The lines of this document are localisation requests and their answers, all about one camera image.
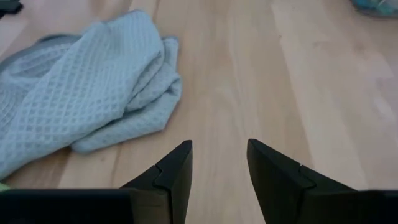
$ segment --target black plastic part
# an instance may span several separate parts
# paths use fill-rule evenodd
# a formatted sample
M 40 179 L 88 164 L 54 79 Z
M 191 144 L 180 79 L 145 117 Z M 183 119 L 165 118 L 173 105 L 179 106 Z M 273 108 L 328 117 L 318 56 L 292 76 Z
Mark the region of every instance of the black plastic part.
M 17 14 L 23 5 L 16 0 L 0 0 L 0 13 Z
M 7 190 L 0 223 L 133 223 L 128 190 Z
M 357 191 L 255 139 L 248 164 L 267 224 L 398 223 L 398 191 Z
M 0 192 L 0 223 L 183 224 L 191 181 L 185 141 L 120 189 Z
M 162 173 L 155 185 L 170 192 L 173 224 L 185 223 L 192 183 L 192 141 L 184 141 L 156 163 Z

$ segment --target towel fold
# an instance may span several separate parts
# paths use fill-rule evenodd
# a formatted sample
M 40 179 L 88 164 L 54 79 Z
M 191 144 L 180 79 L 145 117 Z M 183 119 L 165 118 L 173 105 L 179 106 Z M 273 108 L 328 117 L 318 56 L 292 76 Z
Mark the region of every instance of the towel fold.
M 182 92 L 177 51 L 133 11 L 0 63 L 0 179 L 65 146 L 91 152 L 164 129 Z

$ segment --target black clip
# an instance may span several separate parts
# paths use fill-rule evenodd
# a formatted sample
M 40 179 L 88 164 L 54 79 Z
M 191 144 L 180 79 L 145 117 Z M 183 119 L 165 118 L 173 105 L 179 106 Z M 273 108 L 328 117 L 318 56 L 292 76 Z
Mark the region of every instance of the black clip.
M 17 14 L 23 7 L 19 0 L 0 0 L 0 18 L 5 14 Z

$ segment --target light blue towel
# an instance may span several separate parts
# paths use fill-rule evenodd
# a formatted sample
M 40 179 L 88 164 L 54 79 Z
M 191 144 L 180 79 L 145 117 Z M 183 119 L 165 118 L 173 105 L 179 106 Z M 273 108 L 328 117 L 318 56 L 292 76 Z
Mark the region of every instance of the light blue towel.
M 133 11 L 0 63 L 0 179 L 65 146 L 91 152 L 164 129 L 182 92 L 177 51 Z

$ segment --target wood grain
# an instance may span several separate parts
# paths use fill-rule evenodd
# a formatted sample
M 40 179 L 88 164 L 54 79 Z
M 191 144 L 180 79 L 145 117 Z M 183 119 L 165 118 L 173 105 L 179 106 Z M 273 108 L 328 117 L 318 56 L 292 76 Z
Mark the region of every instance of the wood grain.
M 35 0 L 0 20 L 0 60 L 133 9 L 180 41 L 183 95 L 165 131 L 11 175 L 13 187 L 119 187 L 183 140 L 194 147 L 187 223 L 264 223 L 248 138 L 355 187 L 398 188 L 398 21 L 347 0 Z

